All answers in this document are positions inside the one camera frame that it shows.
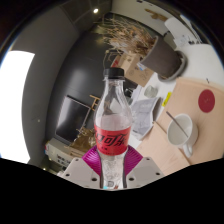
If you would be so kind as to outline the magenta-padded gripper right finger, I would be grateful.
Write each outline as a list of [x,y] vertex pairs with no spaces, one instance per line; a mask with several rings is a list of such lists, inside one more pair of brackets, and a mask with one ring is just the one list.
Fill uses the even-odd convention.
[[129,146],[124,158],[123,187],[140,188],[164,176],[151,157],[143,157]]

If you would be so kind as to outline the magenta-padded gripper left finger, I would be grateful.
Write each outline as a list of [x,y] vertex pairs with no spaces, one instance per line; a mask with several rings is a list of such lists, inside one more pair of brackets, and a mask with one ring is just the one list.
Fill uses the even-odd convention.
[[97,148],[91,148],[81,158],[75,157],[61,177],[84,188],[100,189],[101,160]]

